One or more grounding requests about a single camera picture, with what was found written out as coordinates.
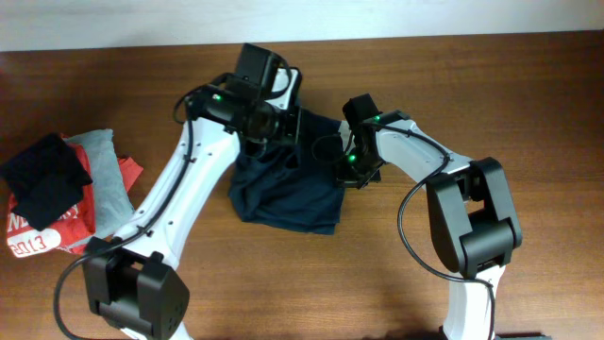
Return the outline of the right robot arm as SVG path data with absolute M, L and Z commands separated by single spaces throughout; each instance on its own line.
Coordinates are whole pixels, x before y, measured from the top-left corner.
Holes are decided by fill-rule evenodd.
M 396 228 L 404 248 L 431 275 L 448 281 L 443 339 L 494 339 L 496 290 L 523 234 L 503 166 L 494 158 L 473 160 L 427 136 L 400 110 L 382 112 L 366 93 L 343 106 L 349 132 L 338 181 L 361 189 L 391 164 L 414 185 L 398 208 Z M 414 251 L 404 212 L 426 193 L 431 243 L 444 266 L 438 270 Z

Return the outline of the dark blue shorts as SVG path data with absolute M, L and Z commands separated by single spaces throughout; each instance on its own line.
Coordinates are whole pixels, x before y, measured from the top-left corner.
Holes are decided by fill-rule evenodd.
M 345 188 L 336 182 L 334 161 L 342 150 L 343 120 L 301 112 L 298 143 L 271 144 L 259 157 L 240 154 L 228 197 L 246 223 L 282 230 L 332 235 L 341 220 Z

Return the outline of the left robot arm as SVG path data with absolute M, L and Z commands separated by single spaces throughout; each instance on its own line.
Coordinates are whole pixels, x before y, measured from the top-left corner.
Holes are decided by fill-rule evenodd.
M 106 241 L 93 237 L 81 266 L 89 306 L 131 339 L 186 339 L 190 291 L 179 277 L 182 251 L 211 191 L 246 147 L 293 145 L 301 72 L 246 43 L 234 72 L 190 90 L 176 150 L 134 215 Z

